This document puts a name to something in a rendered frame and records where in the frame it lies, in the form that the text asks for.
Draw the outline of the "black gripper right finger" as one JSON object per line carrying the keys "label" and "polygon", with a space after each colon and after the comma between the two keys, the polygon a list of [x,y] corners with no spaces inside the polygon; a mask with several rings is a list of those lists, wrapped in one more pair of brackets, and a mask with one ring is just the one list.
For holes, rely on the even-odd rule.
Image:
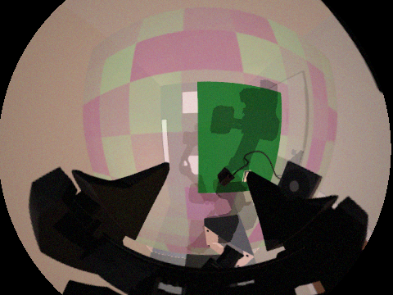
{"label": "black gripper right finger", "polygon": [[253,171],[249,171],[246,182],[262,227],[266,252],[284,246],[286,240],[304,229],[319,213],[334,206],[338,199],[334,194],[300,199]]}

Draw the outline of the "green circuit board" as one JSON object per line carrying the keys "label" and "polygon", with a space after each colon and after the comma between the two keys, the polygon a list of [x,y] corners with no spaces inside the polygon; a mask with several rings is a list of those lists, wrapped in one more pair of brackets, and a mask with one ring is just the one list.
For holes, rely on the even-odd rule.
{"label": "green circuit board", "polygon": [[[281,96],[253,85],[197,82],[198,193],[248,191],[249,171],[271,181],[281,138]],[[248,154],[253,151],[264,154]],[[232,175],[242,168],[226,187],[217,177],[224,168]]]}

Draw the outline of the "black cable with plug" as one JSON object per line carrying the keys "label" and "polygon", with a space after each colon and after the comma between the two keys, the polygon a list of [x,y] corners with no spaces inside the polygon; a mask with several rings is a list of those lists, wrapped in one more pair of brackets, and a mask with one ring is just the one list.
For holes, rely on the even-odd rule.
{"label": "black cable with plug", "polygon": [[[252,154],[252,153],[255,153],[255,152],[262,153],[262,151],[253,151],[253,152],[250,152],[248,154]],[[246,154],[246,155],[248,155],[248,154]],[[262,154],[264,154],[264,153],[262,153]],[[245,157],[246,157],[246,155],[245,155]],[[243,158],[245,158],[245,157],[243,157]],[[248,161],[246,158],[245,158],[245,160]],[[248,163],[246,163],[246,165],[248,165],[248,164],[249,164],[249,161],[248,161]],[[245,168],[245,167],[246,166],[243,166],[242,168]],[[239,170],[242,170],[242,168],[239,168]],[[237,171],[239,171],[239,170],[237,170]],[[236,171],[236,173],[237,173],[237,171]],[[273,171],[273,173],[275,174],[275,171]],[[233,174],[233,175],[235,175],[235,174]],[[233,175],[232,175],[232,173],[230,173],[229,170],[227,170],[227,168],[224,168],[223,170],[221,170],[217,174],[217,177],[219,177],[220,184],[222,184],[223,186],[226,187],[226,184],[229,184],[230,181],[235,179],[235,176],[233,176]],[[278,177],[278,175],[276,175],[276,174],[275,174],[275,176]]]}

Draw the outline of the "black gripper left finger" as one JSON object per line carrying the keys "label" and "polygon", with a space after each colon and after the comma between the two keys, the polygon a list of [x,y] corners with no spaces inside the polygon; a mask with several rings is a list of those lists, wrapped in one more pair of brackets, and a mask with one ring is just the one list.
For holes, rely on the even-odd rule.
{"label": "black gripper left finger", "polygon": [[96,178],[79,170],[72,170],[71,173],[79,188],[94,202],[101,204],[122,232],[137,240],[144,220],[165,184],[168,170],[169,163],[165,161],[148,170],[116,180]]}

